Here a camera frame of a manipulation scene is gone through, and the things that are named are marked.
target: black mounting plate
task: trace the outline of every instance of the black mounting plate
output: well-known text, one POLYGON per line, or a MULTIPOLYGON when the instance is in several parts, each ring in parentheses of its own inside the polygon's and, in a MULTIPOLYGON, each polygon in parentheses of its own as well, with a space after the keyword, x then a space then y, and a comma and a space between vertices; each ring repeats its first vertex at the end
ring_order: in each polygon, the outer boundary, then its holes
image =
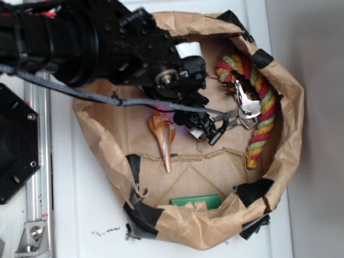
POLYGON ((38 170, 39 115, 0 83, 0 204, 38 170))

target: red yellow green rope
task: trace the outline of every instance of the red yellow green rope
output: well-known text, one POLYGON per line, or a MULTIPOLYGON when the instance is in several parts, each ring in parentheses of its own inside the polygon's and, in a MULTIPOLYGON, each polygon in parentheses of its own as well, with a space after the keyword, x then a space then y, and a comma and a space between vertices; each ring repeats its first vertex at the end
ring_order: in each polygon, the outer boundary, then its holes
POLYGON ((246 56, 226 55, 218 62, 217 66, 217 73, 221 82, 234 83, 237 78, 233 71, 236 71, 245 76, 259 94, 261 115, 258 117, 257 130, 253 133, 246 152, 247 169, 255 169, 263 147, 266 145, 270 132, 274 127, 277 101, 275 92, 268 80, 246 56))

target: green object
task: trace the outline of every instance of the green object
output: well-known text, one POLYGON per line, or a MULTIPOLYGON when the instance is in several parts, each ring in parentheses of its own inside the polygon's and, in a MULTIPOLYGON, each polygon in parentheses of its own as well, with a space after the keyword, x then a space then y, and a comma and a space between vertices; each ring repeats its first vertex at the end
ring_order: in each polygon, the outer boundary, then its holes
POLYGON ((204 195, 194 197, 175 198, 171 200, 172 205, 184 206, 186 203, 192 202, 195 207, 196 202, 205 202, 208 210, 217 209, 221 205, 220 195, 204 195))

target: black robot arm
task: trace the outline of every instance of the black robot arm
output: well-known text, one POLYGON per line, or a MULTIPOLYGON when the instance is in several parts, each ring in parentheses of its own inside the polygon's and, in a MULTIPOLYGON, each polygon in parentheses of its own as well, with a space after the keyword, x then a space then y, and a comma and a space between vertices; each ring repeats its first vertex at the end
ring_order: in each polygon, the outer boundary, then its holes
MULTIPOLYGON (((0 63, 35 73, 44 70, 70 87, 97 78, 116 85, 140 85, 161 101, 203 108, 205 62, 181 59, 184 39, 157 27, 144 9, 128 10, 117 0, 54 0, 10 5, 0 2, 0 63)), ((205 112, 177 111, 189 131, 210 144, 224 133, 205 112)))

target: gray braided cable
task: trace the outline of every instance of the gray braided cable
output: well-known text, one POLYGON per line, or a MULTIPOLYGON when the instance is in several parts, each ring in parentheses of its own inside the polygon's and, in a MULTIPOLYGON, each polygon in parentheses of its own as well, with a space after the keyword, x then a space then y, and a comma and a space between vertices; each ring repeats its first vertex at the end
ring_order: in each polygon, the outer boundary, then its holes
MULTIPOLYGON (((6 64, 0 64, 0 71, 7 74, 13 74, 15 72, 15 68, 12 66, 8 66, 6 64)), ((192 106, 185 106, 180 104, 174 104, 165 101, 156 101, 154 99, 145 99, 145 98, 135 98, 135 99, 117 99, 106 97, 103 95, 99 95, 92 92, 86 92, 77 90, 74 88, 70 88, 63 84, 58 84, 55 82, 51 82, 41 77, 37 77, 31 73, 28 73, 23 70, 19 70, 16 75, 23 80, 28 82, 37 84, 39 86, 45 87, 47 89, 55 90, 64 94, 72 95, 77 98, 84 98, 90 101, 97 101, 102 103, 109 103, 113 105, 122 105, 122 106, 137 106, 137 105, 150 105, 150 106, 163 106, 164 108, 174 109, 174 110, 182 110, 186 112, 209 112, 218 114, 223 116, 226 119, 226 114, 217 110, 207 109, 205 107, 192 107, 192 106)))

